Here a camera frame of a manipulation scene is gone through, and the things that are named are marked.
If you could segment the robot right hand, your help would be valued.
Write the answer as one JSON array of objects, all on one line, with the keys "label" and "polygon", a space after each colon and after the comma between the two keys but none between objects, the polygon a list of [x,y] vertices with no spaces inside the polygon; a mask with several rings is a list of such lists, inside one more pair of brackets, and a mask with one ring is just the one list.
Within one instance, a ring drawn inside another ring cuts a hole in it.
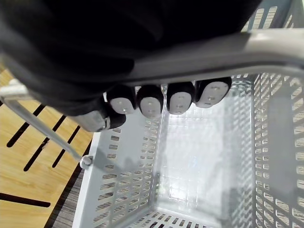
[{"label": "robot right hand", "polygon": [[162,114],[155,85],[120,82],[136,60],[173,45],[240,32],[258,0],[3,0],[4,66],[42,104],[115,127]]}]

